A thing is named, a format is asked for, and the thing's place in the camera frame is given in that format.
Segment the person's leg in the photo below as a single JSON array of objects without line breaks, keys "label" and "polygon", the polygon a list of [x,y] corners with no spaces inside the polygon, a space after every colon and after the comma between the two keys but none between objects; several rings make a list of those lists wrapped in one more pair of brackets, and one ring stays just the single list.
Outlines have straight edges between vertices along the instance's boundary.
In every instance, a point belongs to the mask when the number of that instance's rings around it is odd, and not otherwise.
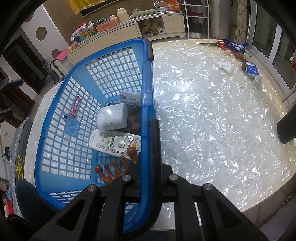
[{"label": "person's leg", "polygon": [[26,221],[42,227],[56,212],[40,198],[36,188],[26,180],[19,180],[15,188],[17,202]]}]

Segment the paper towel roll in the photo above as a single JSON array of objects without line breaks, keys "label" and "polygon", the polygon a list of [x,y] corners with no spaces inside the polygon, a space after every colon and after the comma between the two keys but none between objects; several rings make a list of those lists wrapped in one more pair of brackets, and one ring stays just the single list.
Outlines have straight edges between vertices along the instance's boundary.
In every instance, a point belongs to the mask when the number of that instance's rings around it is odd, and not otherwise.
[{"label": "paper towel roll", "polygon": [[157,27],[157,32],[158,32],[159,34],[165,34],[165,30],[164,30],[161,26],[158,26],[158,27]]}]

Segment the blue plastic basket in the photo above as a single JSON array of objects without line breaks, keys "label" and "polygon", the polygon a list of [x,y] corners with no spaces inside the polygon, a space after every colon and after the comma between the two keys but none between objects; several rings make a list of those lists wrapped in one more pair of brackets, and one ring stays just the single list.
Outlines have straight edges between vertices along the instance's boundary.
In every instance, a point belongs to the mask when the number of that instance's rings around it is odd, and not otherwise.
[{"label": "blue plastic basket", "polygon": [[151,206],[149,121],[155,118],[152,45],[144,39],[125,41],[77,63],[65,77],[45,117],[35,164],[41,197],[62,209],[89,184],[104,185],[96,165],[119,158],[88,147],[99,109],[119,102],[119,91],[142,91],[141,202],[127,203],[124,232],[139,227]]}]

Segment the orange tissue box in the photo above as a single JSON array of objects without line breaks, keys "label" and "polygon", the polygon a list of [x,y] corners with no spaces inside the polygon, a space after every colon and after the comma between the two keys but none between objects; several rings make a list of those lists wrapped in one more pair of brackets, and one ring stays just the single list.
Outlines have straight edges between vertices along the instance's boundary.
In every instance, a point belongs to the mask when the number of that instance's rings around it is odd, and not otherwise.
[{"label": "orange tissue box", "polygon": [[100,24],[99,26],[96,27],[96,29],[99,33],[99,32],[105,31],[109,28],[112,28],[112,27],[116,26],[117,24],[119,24],[119,19],[115,18],[113,20],[110,20],[108,22],[104,22],[104,23]]}]

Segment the black cylinder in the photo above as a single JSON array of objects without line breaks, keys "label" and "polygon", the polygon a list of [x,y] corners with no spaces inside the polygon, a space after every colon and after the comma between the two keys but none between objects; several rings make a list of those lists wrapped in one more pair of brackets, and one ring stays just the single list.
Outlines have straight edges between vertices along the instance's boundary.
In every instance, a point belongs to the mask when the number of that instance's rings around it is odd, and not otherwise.
[{"label": "black cylinder", "polygon": [[296,138],[296,105],[277,123],[276,131],[284,144]]}]

